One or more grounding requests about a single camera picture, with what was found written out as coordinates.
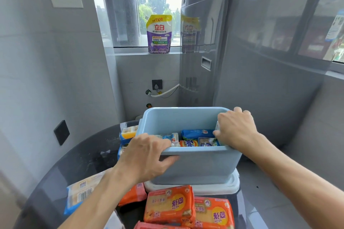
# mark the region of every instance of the purple detergent pouch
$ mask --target purple detergent pouch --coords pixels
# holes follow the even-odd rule
[[[169,53],[172,39],[172,16],[153,14],[146,24],[149,53]]]

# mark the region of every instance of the hand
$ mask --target hand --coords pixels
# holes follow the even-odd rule
[[[260,135],[251,113],[248,110],[242,111],[240,107],[235,107],[233,111],[220,113],[217,119],[220,130],[213,132],[215,137],[223,144],[247,155],[254,144],[255,136]]]
[[[160,139],[147,133],[134,137],[122,153],[116,166],[131,176],[134,184],[149,181],[162,175],[179,156],[169,156],[159,161],[161,152],[171,146],[168,139]]]

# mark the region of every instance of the light blue plastic bin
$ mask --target light blue plastic bin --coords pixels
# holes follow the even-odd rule
[[[215,129],[222,107],[150,108],[144,112],[136,135],[166,135],[183,129]],[[226,183],[235,170],[241,153],[228,146],[168,148],[162,155],[180,159],[165,174],[152,180],[160,185],[200,185]]]

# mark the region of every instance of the orange soap package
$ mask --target orange soap package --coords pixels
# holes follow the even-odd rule
[[[171,225],[157,225],[153,223],[144,223],[138,221],[134,229],[190,229],[189,227],[171,226]]]
[[[118,206],[123,206],[133,202],[140,202],[147,199],[147,193],[144,190],[144,184],[138,183],[133,186],[129,192],[127,192],[121,201],[118,203]]]
[[[193,229],[234,229],[233,210],[228,199],[195,196],[196,220],[183,223]]]
[[[193,224],[196,210],[190,185],[149,192],[144,221],[146,223]]]

